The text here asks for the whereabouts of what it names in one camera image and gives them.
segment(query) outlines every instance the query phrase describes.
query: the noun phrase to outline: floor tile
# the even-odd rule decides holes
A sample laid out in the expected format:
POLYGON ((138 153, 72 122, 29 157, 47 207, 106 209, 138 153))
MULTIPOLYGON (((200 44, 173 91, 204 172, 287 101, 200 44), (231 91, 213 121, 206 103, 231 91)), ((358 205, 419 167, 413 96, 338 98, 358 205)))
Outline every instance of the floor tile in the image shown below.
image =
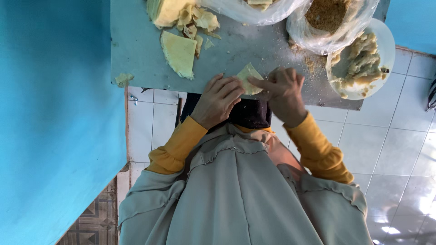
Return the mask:
POLYGON ((395 63, 392 72, 407 74, 407 70, 412 59, 412 52, 408 50, 395 49, 395 63))
POLYGON ((409 176, 426 134, 426 132, 404 129, 389 129, 374 174, 409 176))
POLYGON ((318 127, 321 129, 321 132, 323 132, 323 134, 328 139, 328 141, 330 141, 333 146, 338 146, 344 124, 342 122, 338 123, 321 120, 317 120, 317 124, 318 127))
POLYGON ((436 117, 433 117, 432 123, 430 124, 429 132, 436 133, 436 117))
POLYGON ((297 160, 300 160, 301 154, 297 150, 297 147, 295 146, 294 142, 292 142, 292 140, 289 141, 288 149, 292 152, 292 154, 294 154, 294 156, 297 160))
POLYGON ((345 109, 321 107, 315 105, 307 105, 306 109, 312 113, 316 120, 344 123, 345 118, 347 117, 347 110, 345 109))
POLYGON ((152 150, 165 145, 170 139, 176 123, 176 113, 177 105, 154 104, 152 150))
POLYGON ((436 133, 427 134, 412 175, 436 176, 436 133))
POLYGON ((153 131, 153 103, 128 101, 129 156, 132 162, 149 162, 153 131))
POLYGON ((119 205, 126 198, 127 192, 129 192, 130 186, 130 170, 126 172, 119 172, 116 175, 116 200, 117 200, 117 214, 119 214, 119 205))
POLYGON ((406 75, 392 73, 385 85, 363 101, 360 111, 349 110, 346 123, 389 127, 406 75))
POLYGON ((339 148, 353 174, 372 174, 385 140, 387 128, 346 123, 339 148))
POLYGON ((282 127, 283 122, 280 121, 280 119, 277 118, 276 115, 273 115, 271 118, 271 129, 276 132, 277 137, 279 140, 288 147, 290 138, 288 136, 288 133, 286 132, 285 128, 282 127))
POLYGON ((433 177, 411 176, 407 183, 396 215, 426 215, 436 195, 433 177))
POLYGON ((140 88, 140 87, 128 87, 128 91, 131 95, 135 96, 136 98, 138 98, 138 101, 142 101, 142 102, 153 102, 153 96, 154 96, 154 89, 148 89, 144 92, 142 92, 144 89, 140 88))
POLYGON ((389 228, 392 219, 394 219, 394 216, 368 216, 366 218, 366 225, 374 244, 383 244, 383 241, 388 234, 388 232, 385 231, 386 227, 389 228))
POLYGON ((406 76, 391 128, 428 131, 434 110, 425 112, 430 80, 406 76))
POLYGON ((369 181, 371 180, 370 174, 353 174, 354 183, 359 184, 360 191, 365 194, 368 189, 369 181))
POLYGON ((395 216, 383 244, 414 244, 424 219, 425 215, 395 216))
POLYGON ((130 188, 136 183, 136 180, 141 175, 145 168, 145 163, 130 162, 130 188))
POLYGON ((368 216, 395 215, 407 176, 373 175, 366 191, 368 216))
POLYGON ((177 105, 179 102, 179 92, 155 89, 153 102, 169 105, 177 105))
POLYGON ((182 106, 185 106, 186 96, 188 96, 188 93, 186 93, 186 92, 179 92, 179 98, 182 98, 182 106))
POLYGON ((436 74, 436 59, 428 55, 413 53, 407 75, 433 79, 436 74))
POLYGON ((116 193, 102 191, 56 245, 116 245, 116 219, 116 193))
POLYGON ((427 216, 416 237, 417 244, 435 245, 436 244, 436 217, 427 216))

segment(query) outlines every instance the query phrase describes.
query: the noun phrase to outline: clear plastic bag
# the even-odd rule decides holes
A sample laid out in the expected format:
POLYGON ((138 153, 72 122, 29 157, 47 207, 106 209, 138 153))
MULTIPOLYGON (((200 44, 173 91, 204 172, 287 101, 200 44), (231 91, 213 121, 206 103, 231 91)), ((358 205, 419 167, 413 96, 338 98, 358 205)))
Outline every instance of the clear plastic bag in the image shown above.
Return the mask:
POLYGON ((298 7, 286 22, 289 36, 298 46, 315 54, 331 54, 350 45, 368 26, 379 0, 351 0, 341 26, 334 34, 313 28, 305 14, 312 1, 298 7))
POLYGON ((308 2, 310 0, 277 0, 265 11, 251 7, 244 0, 200 0, 200 5, 243 24, 265 26, 284 20, 308 2))

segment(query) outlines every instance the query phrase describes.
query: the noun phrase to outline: breadcrumbs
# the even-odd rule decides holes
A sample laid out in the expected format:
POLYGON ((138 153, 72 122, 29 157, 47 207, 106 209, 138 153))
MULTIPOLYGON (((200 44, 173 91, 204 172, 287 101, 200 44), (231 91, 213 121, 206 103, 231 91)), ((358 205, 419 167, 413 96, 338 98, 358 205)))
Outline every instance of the breadcrumbs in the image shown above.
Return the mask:
POLYGON ((351 0, 313 0, 306 13, 309 24, 334 34, 341 26, 351 0))

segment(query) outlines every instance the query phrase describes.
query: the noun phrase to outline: metal table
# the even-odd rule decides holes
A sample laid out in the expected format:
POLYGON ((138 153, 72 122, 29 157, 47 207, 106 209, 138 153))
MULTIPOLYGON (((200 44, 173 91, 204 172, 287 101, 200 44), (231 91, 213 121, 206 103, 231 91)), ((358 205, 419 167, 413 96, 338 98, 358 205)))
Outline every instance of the metal table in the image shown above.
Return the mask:
MULTIPOLYGON (((167 89, 180 92, 202 93, 210 78, 220 72, 236 75, 251 62, 256 70, 266 76, 277 66, 294 67, 305 77, 302 97, 306 105, 319 105, 342 109, 360 110, 363 100, 341 99, 330 87, 325 70, 326 58, 309 51, 291 50, 288 46, 286 19, 270 26, 243 26, 226 16, 217 14, 221 28, 215 33, 222 40, 209 38, 215 47, 202 49, 200 58, 194 58, 193 81, 180 78, 165 61, 157 29, 146 13, 143 0, 111 0, 111 82, 121 72, 135 78, 130 86, 167 89)), ((180 35, 177 29, 166 29, 180 35)), ((261 99, 258 95, 243 98, 261 99)))

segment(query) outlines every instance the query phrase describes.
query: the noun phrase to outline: yellow sleeve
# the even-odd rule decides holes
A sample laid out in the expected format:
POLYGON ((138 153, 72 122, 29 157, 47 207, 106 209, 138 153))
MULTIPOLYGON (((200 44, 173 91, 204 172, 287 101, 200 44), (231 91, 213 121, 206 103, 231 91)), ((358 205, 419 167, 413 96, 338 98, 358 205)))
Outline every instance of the yellow sleeve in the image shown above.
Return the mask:
POLYGON ((176 127, 164 146, 148 154, 150 165, 146 170, 158 174, 173 174, 182 170, 186 157, 207 132, 207 129, 188 116, 176 127))
POLYGON ((310 112, 300 125, 285 129, 301 154, 301 164, 314 177, 344 184, 353 181, 353 175, 342 162, 342 151, 327 140, 310 112))

